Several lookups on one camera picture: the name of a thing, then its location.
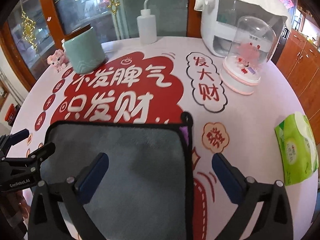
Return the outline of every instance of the ceramic cup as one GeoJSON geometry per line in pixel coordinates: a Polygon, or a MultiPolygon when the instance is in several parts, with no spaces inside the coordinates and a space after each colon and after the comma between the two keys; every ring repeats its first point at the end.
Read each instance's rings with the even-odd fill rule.
{"type": "Polygon", "coordinates": [[[71,33],[64,40],[62,46],[73,70],[78,74],[87,74],[106,60],[97,35],[90,25],[71,33]]]}

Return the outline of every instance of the gray towel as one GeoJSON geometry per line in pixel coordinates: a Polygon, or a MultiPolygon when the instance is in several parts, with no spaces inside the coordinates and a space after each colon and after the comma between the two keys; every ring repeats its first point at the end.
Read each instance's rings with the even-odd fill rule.
{"type": "MultiPolygon", "coordinates": [[[[41,165],[48,184],[76,176],[99,152],[109,169],[84,208],[109,240],[185,240],[185,157],[172,130],[60,124],[41,165]]],[[[63,217],[70,221],[63,203],[63,217]]]]}

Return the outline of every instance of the green tissue pack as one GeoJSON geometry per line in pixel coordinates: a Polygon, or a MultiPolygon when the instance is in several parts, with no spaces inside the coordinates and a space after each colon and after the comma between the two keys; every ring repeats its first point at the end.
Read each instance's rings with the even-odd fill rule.
{"type": "Polygon", "coordinates": [[[285,185],[300,183],[311,177],[319,167],[319,160],[307,117],[300,112],[291,114],[275,131],[282,156],[285,185]]]}

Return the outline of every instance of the glass door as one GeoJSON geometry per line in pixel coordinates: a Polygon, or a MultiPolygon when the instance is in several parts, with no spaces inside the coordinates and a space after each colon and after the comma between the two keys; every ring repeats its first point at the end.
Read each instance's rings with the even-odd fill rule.
{"type": "MultiPolygon", "coordinates": [[[[65,35],[87,24],[101,43],[138,37],[137,17],[145,0],[54,0],[65,35]]],[[[158,36],[186,36],[188,0],[151,0],[158,36]]]]}
{"type": "Polygon", "coordinates": [[[56,49],[40,1],[20,0],[8,17],[8,25],[19,53],[38,80],[48,68],[47,57],[56,49]]]}
{"type": "Polygon", "coordinates": [[[65,35],[91,24],[101,43],[128,38],[128,31],[114,14],[110,0],[53,0],[65,35]]]}

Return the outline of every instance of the pink figurine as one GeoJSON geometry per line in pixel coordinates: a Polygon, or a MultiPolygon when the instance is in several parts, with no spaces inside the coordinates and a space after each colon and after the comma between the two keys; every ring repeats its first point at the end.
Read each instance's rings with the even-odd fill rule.
{"type": "Polygon", "coordinates": [[[238,61],[241,62],[245,67],[249,67],[249,65],[256,69],[258,68],[258,60],[260,56],[260,45],[256,47],[252,46],[252,43],[241,43],[238,48],[238,53],[240,54],[238,57],[238,61]]]}
{"type": "Polygon", "coordinates": [[[53,55],[50,55],[47,58],[47,63],[54,66],[58,72],[61,69],[64,69],[67,66],[66,63],[68,62],[69,60],[62,49],[57,49],[53,55]]]}

